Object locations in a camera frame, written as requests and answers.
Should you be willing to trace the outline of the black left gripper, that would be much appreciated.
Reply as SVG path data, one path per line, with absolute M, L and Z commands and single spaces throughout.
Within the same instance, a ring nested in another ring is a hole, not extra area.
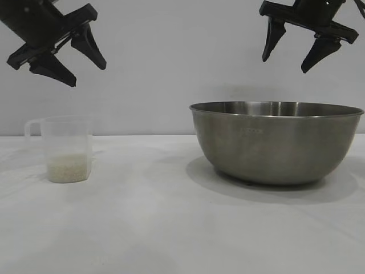
M 75 87 L 75 75 L 54 55 L 59 50 L 56 44 L 70 38 L 74 49 L 105 70 L 107 62 L 89 25 L 97 17 L 98 12 L 89 3 L 64 15 L 53 1 L 1 1 L 1 22 L 25 42 L 9 56 L 8 65 L 19 69 L 39 55 L 30 62 L 30 72 Z

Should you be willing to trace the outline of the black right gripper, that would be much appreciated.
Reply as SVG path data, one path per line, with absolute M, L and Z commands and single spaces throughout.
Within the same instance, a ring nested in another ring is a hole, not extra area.
M 301 64 L 303 73 L 325 57 L 341 48 L 340 40 L 350 44 L 358 37 L 357 31 L 333 21 L 344 1 L 295 1 L 293 5 L 263 1 L 259 8 L 261 16 L 267 16 L 267 36 L 262 60 L 267 61 L 279 40 L 285 34 L 285 23 L 316 32 L 317 38 Z

